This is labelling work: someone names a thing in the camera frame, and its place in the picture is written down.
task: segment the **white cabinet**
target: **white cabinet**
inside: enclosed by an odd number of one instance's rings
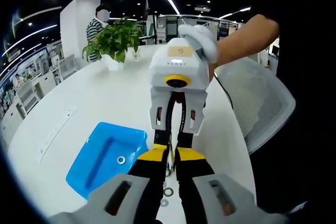
[[[7,146],[9,146],[16,130],[23,121],[17,106],[20,106],[20,102],[18,98],[15,98],[0,123],[1,135]]]

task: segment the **ceiling light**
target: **ceiling light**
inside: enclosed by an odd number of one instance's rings
[[[42,43],[40,43],[40,44],[38,44],[38,45],[36,45],[36,46],[34,46],[34,47],[32,47],[32,48],[30,48],[30,49],[28,49],[27,51],[25,51],[23,54],[21,54],[20,56],[18,56],[18,57],[16,57],[12,62],[10,62],[10,64],[7,66],[7,68],[5,68],[4,69],[4,71],[2,71],[1,73],[0,73],[0,76],[12,65],[12,64],[14,64],[19,58],[22,58],[22,56],[23,55],[25,55],[26,53],[28,53],[29,51],[32,51],[34,48],[36,48],[36,47],[38,47],[38,46],[40,46],[40,45],[42,45]]]
[[[168,2],[171,4],[171,6],[175,10],[176,14],[181,15],[180,12],[179,12],[179,10],[176,8],[174,2],[172,0],[168,0]]]
[[[245,12],[245,11],[250,10],[250,9],[251,9],[251,7],[247,7],[247,8],[241,9],[241,10],[239,10],[239,11],[240,11],[240,12]]]
[[[39,12],[30,14],[30,15],[28,15],[27,17],[22,18],[20,21],[22,22],[22,21],[24,21],[24,20],[26,20],[26,19],[29,19],[29,18],[31,18],[31,17],[34,17],[34,16],[36,16],[36,15],[39,15],[39,14],[42,14],[42,13],[46,13],[46,12],[50,12],[50,11],[52,11],[52,10],[58,10],[58,9],[62,9],[62,7],[61,7],[61,6],[57,6],[57,7],[53,7],[53,8],[49,8],[49,9],[45,9],[45,10],[40,10]]]
[[[233,13],[228,13],[228,14],[225,14],[225,15],[223,15],[222,17],[219,17],[219,18],[226,18],[226,17],[228,17],[228,16],[231,16]]]
[[[32,34],[27,35],[26,37],[22,38],[22,39],[19,40],[18,42],[14,43],[14,44],[13,44],[11,47],[9,47],[6,51],[4,51],[4,53],[2,54],[2,56],[5,55],[6,53],[8,53],[12,48],[14,48],[14,47],[15,47],[16,45],[18,45],[20,42],[22,42],[22,41],[24,41],[25,39],[29,38],[30,36],[35,35],[35,34],[41,32],[41,31],[44,31],[44,30],[47,30],[47,29],[56,27],[56,26],[57,26],[57,25],[48,26],[48,27],[46,27],[46,28],[43,28],[43,29],[41,29],[41,30],[39,30],[39,31],[35,31],[35,32],[33,32]]]

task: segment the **person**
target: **person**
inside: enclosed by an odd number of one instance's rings
[[[311,32],[316,13],[329,13],[326,6],[325,0],[255,0],[246,25],[217,42],[218,62],[210,66],[212,78],[216,67],[256,54],[280,36],[277,77],[295,98],[296,108],[250,157],[257,202],[268,212],[289,212],[306,202],[305,213],[313,214],[333,191],[334,103],[323,83],[334,78],[332,64],[316,66],[319,57],[330,54],[326,45],[332,45],[332,36]],[[323,204],[323,215],[327,207]]]
[[[100,31],[102,31],[107,25],[107,23],[101,21],[97,17],[98,12],[101,11],[101,10],[107,10],[108,11],[109,8],[105,4],[101,4],[96,8],[95,17],[90,21],[90,23],[88,24],[88,26],[86,28],[86,38],[87,38],[88,42],[95,40],[96,35]],[[95,62],[97,60],[98,60],[98,58],[97,58],[95,53],[89,55],[89,62]]]
[[[19,74],[16,74],[15,78],[13,79],[13,86],[15,89],[19,89],[24,82],[25,79],[22,76],[19,76]]]

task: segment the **gray mesh chair back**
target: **gray mesh chair back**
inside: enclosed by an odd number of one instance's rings
[[[58,70],[62,81],[77,71],[75,65],[75,55],[70,55],[62,60],[58,61]]]
[[[20,98],[26,113],[28,113],[39,101],[39,98],[33,88],[30,80],[26,81],[18,90],[17,95]]]
[[[249,154],[270,140],[295,109],[285,85],[252,59],[221,66],[215,76],[231,100]]]

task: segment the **white table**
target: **white table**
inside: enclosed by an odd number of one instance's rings
[[[140,47],[140,59],[129,60],[119,71],[108,71],[101,61],[90,64],[51,90],[22,122],[9,147],[9,160],[23,190],[44,215],[74,211],[86,203],[66,183],[65,177],[97,123],[104,121],[146,130],[148,147],[152,146],[148,67],[157,48]],[[194,147],[206,155],[215,172],[226,173],[255,195],[247,148],[230,103],[215,79],[207,92],[205,120],[199,135],[194,137]],[[76,111],[38,163],[38,148],[71,108]],[[172,139],[177,137],[180,118],[181,107],[177,105]],[[173,177],[167,179],[167,184],[174,189],[177,186]],[[160,220],[165,224],[185,223],[178,195],[174,196],[168,199],[168,207],[159,210]]]

